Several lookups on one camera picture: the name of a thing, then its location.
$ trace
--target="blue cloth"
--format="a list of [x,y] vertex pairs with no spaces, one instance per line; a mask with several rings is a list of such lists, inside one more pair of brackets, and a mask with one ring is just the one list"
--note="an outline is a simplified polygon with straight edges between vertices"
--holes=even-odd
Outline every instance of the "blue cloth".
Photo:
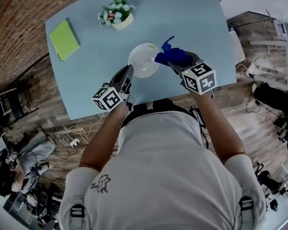
[[164,53],[157,54],[155,62],[168,66],[168,61],[172,64],[187,67],[192,65],[192,58],[188,56],[180,48],[172,48],[168,42],[175,36],[170,37],[163,45],[162,49]]

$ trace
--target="brick wall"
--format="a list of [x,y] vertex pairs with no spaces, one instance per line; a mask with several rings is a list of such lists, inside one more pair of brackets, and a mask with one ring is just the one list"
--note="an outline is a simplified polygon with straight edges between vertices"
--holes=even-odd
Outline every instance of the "brick wall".
[[45,21],[75,1],[0,0],[0,88],[48,53]]

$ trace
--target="light blue table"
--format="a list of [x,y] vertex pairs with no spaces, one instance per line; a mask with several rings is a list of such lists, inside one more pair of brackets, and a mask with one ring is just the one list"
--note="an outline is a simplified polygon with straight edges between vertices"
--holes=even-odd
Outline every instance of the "light blue table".
[[[101,112],[91,100],[104,82],[128,64],[139,44],[161,49],[171,36],[173,47],[198,54],[216,70],[218,86],[236,82],[233,48],[219,0],[129,0],[136,6],[134,21],[117,31],[100,27],[101,7],[112,0],[79,0],[46,21],[46,33],[54,75],[71,119]],[[49,34],[68,18],[80,48],[61,62]],[[136,103],[186,94],[180,78],[164,65],[151,77],[133,77],[131,92]]]

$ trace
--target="white bowl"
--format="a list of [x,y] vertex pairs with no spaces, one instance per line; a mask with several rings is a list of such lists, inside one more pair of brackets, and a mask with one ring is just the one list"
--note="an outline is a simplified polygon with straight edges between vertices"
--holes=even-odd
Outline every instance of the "white bowl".
[[128,65],[133,65],[134,76],[148,78],[159,68],[160,63],[155,62],[160,50],[153,44],[140,44],[129,55]]

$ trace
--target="black chair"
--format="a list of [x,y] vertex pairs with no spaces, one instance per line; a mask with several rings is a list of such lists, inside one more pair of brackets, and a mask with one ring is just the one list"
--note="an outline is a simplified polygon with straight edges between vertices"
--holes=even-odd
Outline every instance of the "black chair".
[[[22,108],[20,100],[19,100],[19,92],[18,92],[17,88],[12,88],[12,89],[7,90],[3,93],[0,93],[0,127],[1,128],[6,128],[6,127],[10,128],[10,125],[16,123],[20,119],[28,116],[29,114],[31,114],[31,113],[33,113],[39,109],[39,108],[36,108],[35,110],[31,110],[30,104],[29,104],[27,96],[25,94],[25,90],[23,90],[23,93],[24,93],[28,108],[30,110],[29,112],[25,112],[25,113],[23,111],[23,108]],[[11,109],[8,111],[4,110],[3,101],[5,99],[7,99],[9,101],[9,104],[10,104]],[[13,116],[15,119],[9,123],[10,113],[13,113]]]

